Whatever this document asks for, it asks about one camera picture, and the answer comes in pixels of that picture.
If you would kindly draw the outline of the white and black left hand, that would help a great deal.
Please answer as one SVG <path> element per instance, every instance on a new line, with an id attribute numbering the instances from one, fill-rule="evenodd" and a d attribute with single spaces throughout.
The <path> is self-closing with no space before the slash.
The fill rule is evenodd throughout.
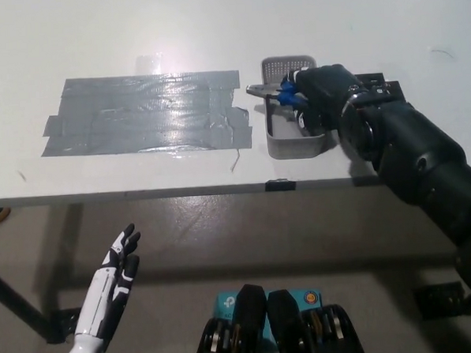
<path id="1" fill-rule="evenodd" d="M 90 282 L 76 335 L 94 336 L 107 343 L 112 340 L 138 273 L 140 256 L 134 252 L 139 241 L 140 232 L 133 223 L 113 241 Z"/>

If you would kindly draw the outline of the black right hand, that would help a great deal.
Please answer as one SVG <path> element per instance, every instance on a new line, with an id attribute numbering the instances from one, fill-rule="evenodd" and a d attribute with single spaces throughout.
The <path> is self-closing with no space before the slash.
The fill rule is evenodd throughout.
<path id="1" fill-rule="evenodd" d="M 293 108 L 300 130 L 309 136 L 338 128 L 343 107 L 364 84 L 341 64 L 290 71 L 280 84 L 278 101 Z"/>

